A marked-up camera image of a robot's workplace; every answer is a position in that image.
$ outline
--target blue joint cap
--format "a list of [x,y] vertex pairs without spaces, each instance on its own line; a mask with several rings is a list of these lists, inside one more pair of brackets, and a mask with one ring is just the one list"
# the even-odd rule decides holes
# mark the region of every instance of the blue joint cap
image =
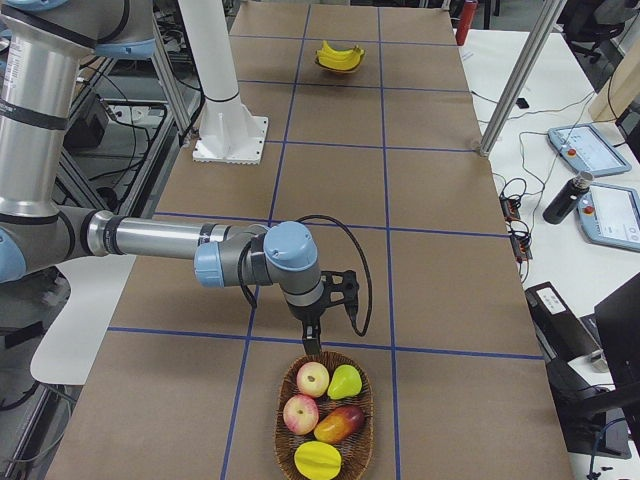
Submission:
[[318,261],[311,232],[298,222],[283,222],[272,227],[264,237],[267,260],[281,270],[301,272]]
[[45,12],[64,5],[69,0],[4,0],[5,5],[25,12]]
[[204,287],[224,287],[218,242],[203,243],[193,258],[196,278]]
[[0,228],[0,283],[18,280],[27,273],[27,263],[13,239]]
[[153,56],[156,41],[151,38],[140,42],[104,43],[96,45],[96,55],[118,60],[146,60]]

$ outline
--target red cylinder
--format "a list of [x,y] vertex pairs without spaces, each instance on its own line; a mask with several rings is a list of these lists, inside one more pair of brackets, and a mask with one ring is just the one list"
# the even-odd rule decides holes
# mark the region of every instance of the red cylinder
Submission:
[[458,46],[464,45],[477,8],[478,0],[465,0],[464,7],[462,7],[462,14],[460,14],[460,21],[458,22],[458,31],[456,32],[456,43]]

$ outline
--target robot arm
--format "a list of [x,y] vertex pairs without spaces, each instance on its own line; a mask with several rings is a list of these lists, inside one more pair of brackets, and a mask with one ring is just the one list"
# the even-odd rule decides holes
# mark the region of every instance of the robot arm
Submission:
[[0,282],[82,256],[193,259],[204,286],[240,286],[249,300],[247,285],[279,284],[307,354],[320,352],[327,308],[344,305],[355,324],[355,273],[322,272],[301,223],[190,225],[52,202],[79,62],[93,51],[148,58],[151,0],[5,0],[2,16],[13,40],[0,99]]

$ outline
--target blue and white tablet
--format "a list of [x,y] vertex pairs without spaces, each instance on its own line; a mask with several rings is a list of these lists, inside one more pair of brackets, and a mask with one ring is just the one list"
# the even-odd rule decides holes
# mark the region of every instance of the blue and white tablet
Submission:
[[594,183],[578,214],[593,243],[640,252],[640,197],[634,189]]
[[594,177],[631,170],[631,165],[592,124],[552,128],[549,141],[576,172]]

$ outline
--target wicker basket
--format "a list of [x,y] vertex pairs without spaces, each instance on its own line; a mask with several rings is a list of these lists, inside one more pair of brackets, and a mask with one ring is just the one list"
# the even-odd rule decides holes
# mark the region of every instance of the wicker basket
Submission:
[[358,372],[360,372],[360,376],[362,377],[362,391],[356,397],[331,400],[326,395],[323,395],[316,399],[321,419],[341,405],[357,405],[364,412],[365,422],[362,428],[339,444],[334,445],[342,455],[342,469],[336,477],[336,480],[358,480],[362,478],[364,471],[369,465],[373,452],[373,396],[369,379],[360,366],[349,357],[345,357],[337,352],[322,352],[317,356],[301,357],[289,367],[282,382],[282,387],[280,388],[280,400],[276,419],[275,449],[278,464],[289,480],[306,480],[306,477],[298,472],[293,461],[293,455],[300,445],[310,440],[315,440],[313,432],[304,436],[291,433],[284,424],[282,410],[287,400],[300,393],[296,386],[298,369],[310,361],[322,363],[327,367],[330,375],[333,375],[334,370],[343,364],[353,365],[358,369]]

